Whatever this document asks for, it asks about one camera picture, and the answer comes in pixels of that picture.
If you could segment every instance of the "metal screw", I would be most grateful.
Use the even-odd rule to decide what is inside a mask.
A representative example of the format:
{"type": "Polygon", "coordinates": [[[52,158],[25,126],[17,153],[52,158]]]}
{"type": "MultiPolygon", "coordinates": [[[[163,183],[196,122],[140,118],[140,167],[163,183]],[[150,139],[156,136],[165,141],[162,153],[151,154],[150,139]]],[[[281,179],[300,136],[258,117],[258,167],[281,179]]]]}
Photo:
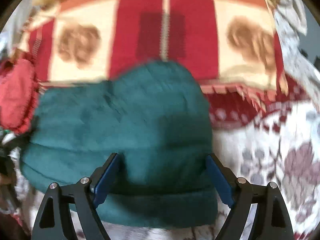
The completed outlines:
{"type": "Polygon", "coordinates": [[[239,182],[240,184],[244,184],[244,183],[247,182],[247,180],[246,180],[245,178],[243,178],[243,177],[239,177],[239,178],[238,178],[238,182],[239,182]]]}
{"type": "Polygon", "coordinates": [[[270,182],[270,187],[276,188],[276,187],[278,187],[278,185],[272,181],[272,182],[270,182]]]}
{"type": "Polygon", "coordinates": [[[50,189],[55,189],[57,187],[57,183],[51,183],[50,184],[50,189]]]}
{"type": "Polygon", "coordinates": [[[81,179],[80,182],[81,182],[82,184],[87,184],[87,183],[89,182],[89,178],[84,177],[84,178],[81,179]]]}

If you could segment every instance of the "dark red rectangle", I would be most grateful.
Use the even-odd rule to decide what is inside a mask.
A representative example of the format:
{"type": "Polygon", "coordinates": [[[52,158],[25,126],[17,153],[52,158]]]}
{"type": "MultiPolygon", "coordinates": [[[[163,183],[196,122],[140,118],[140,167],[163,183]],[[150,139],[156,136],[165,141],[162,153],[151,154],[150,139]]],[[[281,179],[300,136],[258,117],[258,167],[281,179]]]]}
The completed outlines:
{"type": "Polygon", "coordinates": [[[281,44],[279,40],[278,33],[274,34],[274,48],[275,48],[275,61],[276,61],[276,69],[277,69],[277,77],[276,77],[276,84],[277,84],[277,91],[282,93],[280,88],[281,76],[284,75],[284,63],[282,57],[282,50],[281,44]]]}
{"type": "Polygon", "coordinates": [[[213,0],[170,0],[168,59],[197,79],[218,76],[218,34],[213,0]]]}
{"type": "MultiPolygon", "coordinates": [[[[52,20],[46,24],[44,24],[41,30],[42,38],[40,47],[37,50],[36,60],[35,60],[35,69],[36,76],[40,82],[48,81],[48,69],[49,69],[49,61],[51,58],[52,51],[52,33],[54,27],[55,20],[52,20]]],[[[36,42],[37,32],[39,29],[36,29],[31,32],[29,38],[29,52],[33,53],[33,46],[36,42]]]]}
{"type": "Polygon", "coordinates": [[[160,58],[162,0],[120,0],[109,78],[160,58]]]}

